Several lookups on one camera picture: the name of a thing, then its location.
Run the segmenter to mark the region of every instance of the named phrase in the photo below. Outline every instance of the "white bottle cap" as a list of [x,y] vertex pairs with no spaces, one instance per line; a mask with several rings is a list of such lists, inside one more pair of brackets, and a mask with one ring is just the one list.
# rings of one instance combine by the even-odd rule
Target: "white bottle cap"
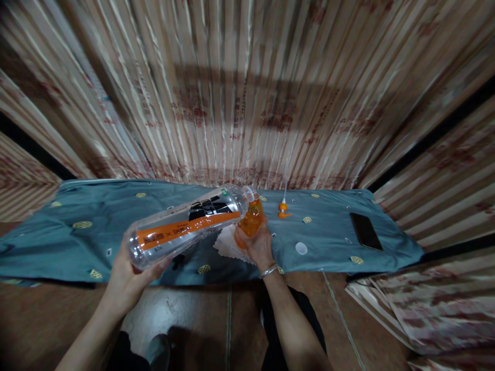
[[248,185],[242,187],[242,195],[246,197],[248,202],[253,202],[256,199],[256,191]]
[[295,250],[301,255],[304,255],[308,252],[308,247],[302,242],[297,242],[295,245]]

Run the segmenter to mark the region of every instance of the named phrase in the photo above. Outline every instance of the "black phone screen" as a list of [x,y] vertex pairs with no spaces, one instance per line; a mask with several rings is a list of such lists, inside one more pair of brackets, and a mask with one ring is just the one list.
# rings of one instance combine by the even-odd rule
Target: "black phone screen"
[[356,230],[357,238],[362,246],[383,251],[382,244],[376,235],[371,220],[364,215],[351,213],[352,224]]

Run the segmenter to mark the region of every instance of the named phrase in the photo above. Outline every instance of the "orange liquid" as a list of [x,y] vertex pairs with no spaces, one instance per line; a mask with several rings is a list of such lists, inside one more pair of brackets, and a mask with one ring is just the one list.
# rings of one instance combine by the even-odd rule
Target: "orange liquid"
[[[238,223],[238,225],[246,235],[251,237],[256,233],[259,226],[263,224],[264,215],[265,214],[263,213],[263,204],[259,199],[254,200],[253,202],[249,203],[246,216],[244,217],[243,220],[241,220]],[[239,246],[242,249],[246,249],[243,242],[240,239],[238,239],[236,235],[234,235],[234,238],[237,242],[237,246]]]

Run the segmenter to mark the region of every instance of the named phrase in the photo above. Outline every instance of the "plastic bottle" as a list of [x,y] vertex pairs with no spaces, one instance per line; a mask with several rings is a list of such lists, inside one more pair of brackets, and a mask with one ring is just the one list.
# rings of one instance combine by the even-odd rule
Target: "plastic bottle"
[[[259,200],[259,196],[256,193],[255,200],[249,203],[249,208],[247,209],[246,216],[239,221],[239,227],[242,231],[249,237],[254,235],[258,230],[259,226],[263,224],[263,204]],[[237,246],[242,249],[246,249],[244,243],[234,235]]]
[[248,186],[224,184],[193,202],[132,223],[126,234],[133,265],[143,271],[238,222],[245,217],[256,194]]

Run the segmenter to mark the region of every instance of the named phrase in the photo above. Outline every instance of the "blue bedsheet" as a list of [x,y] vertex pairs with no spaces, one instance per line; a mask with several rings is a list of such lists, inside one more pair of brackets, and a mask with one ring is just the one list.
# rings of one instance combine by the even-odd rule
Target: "blue bedsheet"
[[[69,180],[53,200],[0,239],[0,276],[106,282],[122,235],[134,221],[208,192],[198,185],[157,180]],[[421,247],[373,203],[367,190],[288,190],[292,216],[277,217],[283,191],[259,191],[269,218],[274,256],[285,272],[393,272],[417,262]],[[384,251],[359,245],[350,212],[371,219]],[[305,217],[310,223],[303,222]],[[156,284],[193,285],[256,279],[258,272],[238,259],[221,257],[217,234],[198,244],[176,271]],[[308,253],[300,255],[295,244]],[[211,269],[203,274],[200,267]]]

